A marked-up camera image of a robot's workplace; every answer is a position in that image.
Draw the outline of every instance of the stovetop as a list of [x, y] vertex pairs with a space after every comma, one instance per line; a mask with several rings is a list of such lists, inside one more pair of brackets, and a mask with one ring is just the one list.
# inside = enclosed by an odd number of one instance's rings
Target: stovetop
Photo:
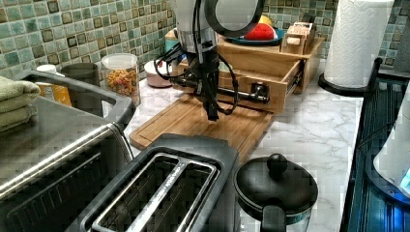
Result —
[[410, 209], [389, 200], [366, 178], [366, 156], [378, 152], [392, 130], [408, 78], [380, 73], [365, 96], [355, 159], [340, 231], [410, 231]]

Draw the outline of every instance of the yellow fruit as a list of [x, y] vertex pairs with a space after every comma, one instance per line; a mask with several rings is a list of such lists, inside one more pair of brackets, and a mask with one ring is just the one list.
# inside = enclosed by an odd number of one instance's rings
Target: yellow fruit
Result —
[[274, 24], [272, 23], [271, 19], [269, 19], [267, 16], [262, 15], [259, 19], [259, 23], [265, 23], [268, 24], [270, 26], [273, 26]]

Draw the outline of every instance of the paper towel roll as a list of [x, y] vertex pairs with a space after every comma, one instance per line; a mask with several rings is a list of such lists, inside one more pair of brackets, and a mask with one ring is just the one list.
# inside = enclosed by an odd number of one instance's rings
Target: paper towel roll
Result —
[[340, 87], [366, 87], [394, 0], [340, 0], [324, 78]]

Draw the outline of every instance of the green towel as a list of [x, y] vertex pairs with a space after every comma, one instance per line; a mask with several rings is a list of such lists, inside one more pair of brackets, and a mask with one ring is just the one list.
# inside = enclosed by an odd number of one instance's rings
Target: green towel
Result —
[[0, 113], [10, 112], [33, 102], [40, 88], [30, 81], [13, 81], [0, 76]]
[[27, 105], [7, 113], [0, 113], [0, 131], [27, 123], [30, 117], [35, 114], [37, 114], [37, 108], [32, 105]]

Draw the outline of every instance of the white countertop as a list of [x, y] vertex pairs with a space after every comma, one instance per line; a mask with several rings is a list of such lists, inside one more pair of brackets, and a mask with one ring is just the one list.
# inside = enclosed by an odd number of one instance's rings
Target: white countertop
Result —
[[[183, 95], [172, 88], [154, 89], [140, 81], [141, 105], [125, 129], [126, 137]], [[250, 159], [281, 153], [315, 179], [319, 195], [310, 232], [339, 231], [363, 99], [329, 93], [313, 79], [302, 95], [292, 95], [274, 119]], [[140, 151], [132, 147], [136, 156]], [[244, 221], [254, 223], [245, 217]], [[243, 231], [258, 231], [244, 224]]]

